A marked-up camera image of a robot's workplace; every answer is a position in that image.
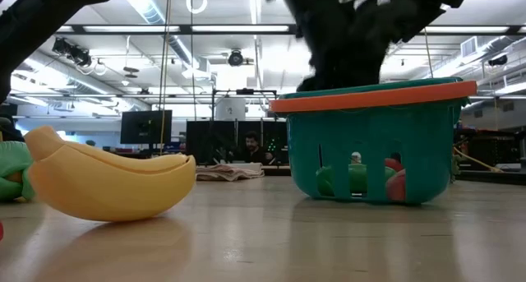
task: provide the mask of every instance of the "green toy ball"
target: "green toy ball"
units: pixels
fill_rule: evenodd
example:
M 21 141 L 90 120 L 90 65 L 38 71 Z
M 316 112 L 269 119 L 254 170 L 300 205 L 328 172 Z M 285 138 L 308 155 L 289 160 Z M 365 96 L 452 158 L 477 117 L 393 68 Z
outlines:
M 396 175 L 396 171 L 385 167 L 385 180 Z M 333 181 L 334 170 L 331 167 L 321 167 L 316 171 L 316 183 L 322 196 L 335 196 Z M 353 194 L 367 193 L 367 166 L 365 164 L 350 164 L 348 166 L 349 189 Z
M 0 142 L 0 201 L 35 196 L 28 176 L 31 164 L 33 159 L 24 142 Z

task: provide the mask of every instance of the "man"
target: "man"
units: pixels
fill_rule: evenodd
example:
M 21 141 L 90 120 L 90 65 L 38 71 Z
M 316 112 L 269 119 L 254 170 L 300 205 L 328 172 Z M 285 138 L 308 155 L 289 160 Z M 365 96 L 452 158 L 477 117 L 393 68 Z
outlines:
M 254 131 L 245 134 L 245 152 L 243 158 L 246 163 L 268 164 L 272 160 L 272 154 L 265 153 L 260 147 L 260 139 Z
M 22 133 L 15 128 L 15 121 L 12 116 L 0 114 L 0 141 L 21 141 L 24 142 Z

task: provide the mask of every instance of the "banana toy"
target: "banana toy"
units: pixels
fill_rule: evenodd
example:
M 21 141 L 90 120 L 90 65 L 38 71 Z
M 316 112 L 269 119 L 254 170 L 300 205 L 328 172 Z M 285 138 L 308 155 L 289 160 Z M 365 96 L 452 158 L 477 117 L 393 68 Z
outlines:
M 30 181 L 39 199 L 85 220 L 150 218 L 183 199 L 196 181 L 192 156 L 128 159 L 64 141 L 48 126 L 25 135 L 34 163 Z

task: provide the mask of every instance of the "ceiling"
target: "ceiling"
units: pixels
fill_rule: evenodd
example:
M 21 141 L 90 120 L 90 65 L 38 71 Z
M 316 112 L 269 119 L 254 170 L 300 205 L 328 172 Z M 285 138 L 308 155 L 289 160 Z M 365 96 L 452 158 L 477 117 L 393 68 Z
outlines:
M 0 10 L 9 7 L 15 0 L 5 0 L 0 4 Z M 165 12 L 167 0 L 155 0 L 159 9 Z M 200 6 L 202 0 L 193 0 L 194 8 Z M 251 12 L 250 0 L 207 0 L 204 11 L 192 15 L 186 0 L 172 0 L 170 23 L 172 24 L 293 24 L 283 0 L 255 3 L 256 15 Z M 522 25 L 526 22 L 526 0 L 466 0 L 461 8 L 449 9 L 438 18 L 433 25 Z M 101 24 L 101 25 L 144 25 L 145 20 L 127 0 L 111 0 L 81 9 L 67 24 Z M 134 35 L 129 39 L 127 52 L 127 37 L 123 35 L 67 35 L 68 41 L 89 49 L 94 62 L 101 61 L 104 65 L 95 67 L 88 75 L 117 91 L 137 93 L 147 88 L 151 93 L 159 93 L 161 82 L 161 55 L 163 54 L 163 39 L 158 35 Z M 254 65 L 230 67 L 226 57 L 233 49 L 240 49 L 245 58 L 256 58 L 256 43 L 261 43 L 257 56 L 261 67 L 261 88 L 278 90 L 280 93 L 292 92 L 311 73 L 308 65 L 310 54 L 301 40 L 292 35 L 261 35 L 257 41 L 253 35 L 181 35 L 180 40 L 190 50 L 192 55 L 207 58 L 210 70 L 218 74 L 220 89 L 236 89 L 238 82 L 247 77 L 255 78 Z M 436 65 L 452 55 L 459 53 L 460 44 L 470 36 L 417 36 L 407 44 L 393 46 L 388 51 L 381 70 L 383 81 L 409 80 L 424 77 L 431 65 Z M 43 44 L 39 52 L 55 57 L 52 52 L 52 37 Z M 515 55 L 519 61 L 522 53 Z M 211 92 L 210 81 L 193 81 L 182 73 L 186 70 L 183 63 L 171 50 L 168 51 L 167 85 L 169 94 Z M 65 58 L 57 62 L 67 65 L 75 71 L 76 68 Z M 127 79 L 123 68 L 125 66 L 138 68 L 136 79 Z M 84 70 L 90 72 L 93 67 Z M 475 67 L 470 67 L 461 73 L 467 79 L 480 79 L 485 74 Z M 241 75 L 241 78 L 230 78 Z M 129 81 L 124 86 L 122 81 Z

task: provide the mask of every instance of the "ceiling duct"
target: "ceiling duct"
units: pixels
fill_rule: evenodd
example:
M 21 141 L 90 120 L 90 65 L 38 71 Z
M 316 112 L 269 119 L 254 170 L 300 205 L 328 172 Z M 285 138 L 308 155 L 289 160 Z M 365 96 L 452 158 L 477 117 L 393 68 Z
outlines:
M 490 60 L 505 49 L 521 42 L 524 37 L 522 35 L 512 36 L 474 36 L 471 39 L 464 41 L 460 45 L 460 51 L 433 65 L 433 76 L 444 77 L 453 76 L 470 68 L 473 64 Z M 431 73 L 426 72 L 415 79 L 431 78 Z
M 141 15 L 142 19 L 149 25 L 164 25 L 166 24 L 166 19 L 164 14 L 161 12 L 157 2 L 155 0 L 127 0 L 130 5 Z M 195 68 L 194 75 L 199 75 L 200 77 L 208 76 L 210 78 L 210 72 L 207 71 L 207 68 L 210 66 L 207 65 L 208 60 L 204 58 L 194 58 L 188 48 L 176 35 L 166 35 L 163 36 L 164 40 L 168 42 L 168 45 L 173 50 L 173 52 L 181 59 L 186 68 Z
M 60 75 L 67 77 L 71 82 L 75 82 L 77 86 L 84 86 L 90 90 L 95 91 L 97 94 L 122 94 L 120 90 L 113 88 L 112 86 L 104 84 L 102 81 L 98 81 L 91 76 L 85 76 L 82 73 L 78 72 L 76 69 L 69 67 L 68 65 L 55 61 L 54 58 L 51 58 L 41 52 L 34 52 L 26 60 L 27 62 L 36 62 L 42 65 L 42 67 L 48 67 L 53 69 L 54 72 L 59 72 Z M 71 90 L 75 90 L 77 86 L 72 86 Z M 140 101 L 138 99 L 122 99 L 116 98 L 119 101 L 122 101 L 129 105 L 130 108 L 135 108 L 139 110 L 151 110 L 151 106 L 147 103 Z

